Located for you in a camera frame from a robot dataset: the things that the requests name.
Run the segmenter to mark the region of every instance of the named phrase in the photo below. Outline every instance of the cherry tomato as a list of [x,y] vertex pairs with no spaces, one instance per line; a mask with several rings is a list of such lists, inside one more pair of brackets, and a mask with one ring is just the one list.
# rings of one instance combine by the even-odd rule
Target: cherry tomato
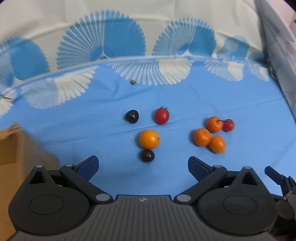
[[234,122],[232,119],[227,119],[223,122],[223,130],[224,131],[232,131],[234,128]]
[[160,107],[155,111],[155,121],[158,124],[165,124],[167,123],[168,119],[170,118],[170,114],[167,110],[167,108]]

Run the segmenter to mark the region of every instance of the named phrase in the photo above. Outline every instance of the fabric pattern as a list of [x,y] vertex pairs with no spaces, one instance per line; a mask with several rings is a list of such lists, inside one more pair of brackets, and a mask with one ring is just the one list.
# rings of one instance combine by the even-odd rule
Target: fabric pattern
[[11,100],[16,96],[16,91],[11,90],[5,95],[0,95],[0,117],[6,114],[13,106]]
[[7,87],[48,72],[46,58],[32,40],[15,37],[0,45],[0,93]]
[[212,28],[200,19],[183,18],[170,23],[158,37],[153,56],[212,56],[217,41]]
[[60,105],[85,93],[97,68],[94,66],[28,83],[21,87],[21,95],[35,108]]
[[114,62],[111,66],[126,80],[137,84],[177,84],[185,79],[194,61],[186,58]]
[[263,52],[253,52],[248,58],[249,44],[243,36],[229,37],[223,47],[217,52],[219,60],[207,60],[205,67],[211,73],[231,81],[241,81],[245,63],[236,61],[248,61],[249,71],[257,78],[269,81],[269,73]]
[[105,58],[143,56],[144,34],[139,25],[118,11],[90,13],[71,26],[57,53],[58,69]]

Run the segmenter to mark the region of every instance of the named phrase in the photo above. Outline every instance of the screw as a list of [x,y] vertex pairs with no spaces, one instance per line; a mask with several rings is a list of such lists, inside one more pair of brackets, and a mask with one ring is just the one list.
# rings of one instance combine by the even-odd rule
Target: screw
[[191,200],[191,197],[189,195],[186,194],[180,194],[177,196],[177,200],[180,202],[188,202]]
[[109,199],[110,199],[110,195],[108,195],[107,193],[101,193],[96,195],[96,200],[101,202],[108,201]]

